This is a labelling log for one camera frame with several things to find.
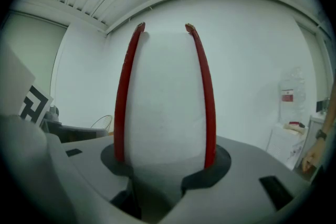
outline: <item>wristwatch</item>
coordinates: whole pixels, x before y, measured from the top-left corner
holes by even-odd
[[[325,141],[325,139],[327,138],[327,135],[322,130],[319,130],[316,134],[316,139],[319,139],[319,138],[323,138],[323,140]]]

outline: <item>plastic container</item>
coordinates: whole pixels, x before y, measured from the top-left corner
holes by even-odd
[[[302,122],[306,113],[306,85],[300,67],[295,67],[282,75],[280,81],[280,119],[286,124]]]

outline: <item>person's hand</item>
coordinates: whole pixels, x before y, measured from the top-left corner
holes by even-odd
[[[325,148],[325,141],[323,138],[317,139],[314,146],[307,152],[306,156],[303,158],[302,161],[302,170],[303,172],[307,172],[310,167],[317,166],[320,162],[321,156],[323,154]]]

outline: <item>black slot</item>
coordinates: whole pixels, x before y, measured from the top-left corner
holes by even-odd
[[[260,178],[259,181],[277,210],[293,200],[293,197],[275,176],[266,176]]]
[[[316,112],[320,112],[323,108],[323,101],[316,102]]]
[[[77,154],[82,153],[83,151],[80,151],[77,148],[74,148],[73,150],[65,151],[65,153],[68,155],[68,157],[75,156]]]

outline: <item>white cylindrical object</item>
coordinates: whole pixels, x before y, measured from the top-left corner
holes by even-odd
[[[171,204],[183,177],[204,168],[206,117],[195,41],[187,33],[142,33],[125,114],[125,160]]]

